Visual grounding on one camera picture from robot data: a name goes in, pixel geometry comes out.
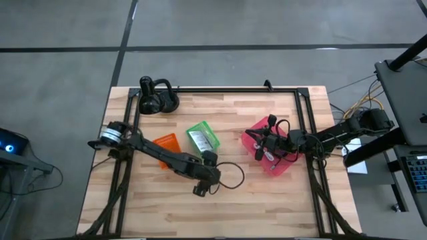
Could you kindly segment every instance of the label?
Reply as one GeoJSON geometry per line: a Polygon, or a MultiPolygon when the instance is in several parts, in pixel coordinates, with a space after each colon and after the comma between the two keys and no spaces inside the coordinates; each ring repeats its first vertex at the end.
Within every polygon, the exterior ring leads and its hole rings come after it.
{"type": "Polygon", "coordinates": [[[203,153],[204,151],[214,150],[214,148],[211,146],[202,131],[191,131],[188,132],[188,134],[191,136],[195,145],[201,153],[203,153]]]}

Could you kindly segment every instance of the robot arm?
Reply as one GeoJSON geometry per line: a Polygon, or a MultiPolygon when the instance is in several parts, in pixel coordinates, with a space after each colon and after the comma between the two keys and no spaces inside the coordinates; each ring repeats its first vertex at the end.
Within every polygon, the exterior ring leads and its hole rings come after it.
{"type": "Polygon", "coordinates": [[[330,153],[337,145],[345,145],[362,135],[382,135],[394,126],[386,112],[380,109],[364,111],[359,117],[351,117],[343,123],[312,134],[295,129],[289,131],[286,136],[278,135],[272,132],[276,124],[274,115],[268,117],[268,124],[263,129],[245,131],[260,146],[255,156],[258,161],[262,159],[264,148],[271,153],[285,151],[286,153],[311,153],[317,156],[319,145],[322,146],[324,153],[330,153]]]}
{"type": "Polygon", "coordinates": [[[94,149],[110,148],[109,156],[116,159],[126,158],[130,149],[141,151],[164,162],[174,173],[188,179],[197,179],[199,183],[193,193],[204,197],[212,185],[220,183],[221,172],[216,168],[218,156],[204,151],[202,159],[189,153],[173,153],[148,139],[142,133],[134,131],[128,138],[124,137],[133,127],[122,122],[111,122],[96,141],[88,142],[94,149]]]}

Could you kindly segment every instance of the orange plastic container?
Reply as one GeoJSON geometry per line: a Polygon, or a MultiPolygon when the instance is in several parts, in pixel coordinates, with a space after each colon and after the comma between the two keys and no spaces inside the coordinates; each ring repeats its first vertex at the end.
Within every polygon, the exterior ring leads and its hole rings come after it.
{"type": "MultiPolygon", "coordinates": [[[[153,143],[159,145],[160,147],[164,147],[174,153],[181,153],[181,148],[179,147],[175,133],[160,137],[159,139],[154,140],[153,143]]],[[[166,163],[159,161],[159,165],[163,170],[167,169],[166,163]]]]}

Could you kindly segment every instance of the keyboard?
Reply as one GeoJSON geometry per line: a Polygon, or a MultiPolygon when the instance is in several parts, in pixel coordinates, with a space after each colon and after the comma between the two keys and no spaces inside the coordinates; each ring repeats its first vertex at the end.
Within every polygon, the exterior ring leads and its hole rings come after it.
{"type": "Polygon", "coordinates": [[[427,159],[409,157],[404,161],[412,177],[412,186],[417,193],[427,192],[427,159]]]}

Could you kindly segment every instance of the lamp base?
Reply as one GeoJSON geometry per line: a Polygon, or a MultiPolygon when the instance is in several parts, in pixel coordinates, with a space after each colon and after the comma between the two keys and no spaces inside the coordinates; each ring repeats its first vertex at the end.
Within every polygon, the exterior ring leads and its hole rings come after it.
{"type": "Polygon", "coordinates": [[[179,97],[174,94],[173,99],[170,98],[167,91],[159,93],[160,97],[165,101],[165,107],[161,110],[162,113],[171,113],[179,106],[179,97]]]}

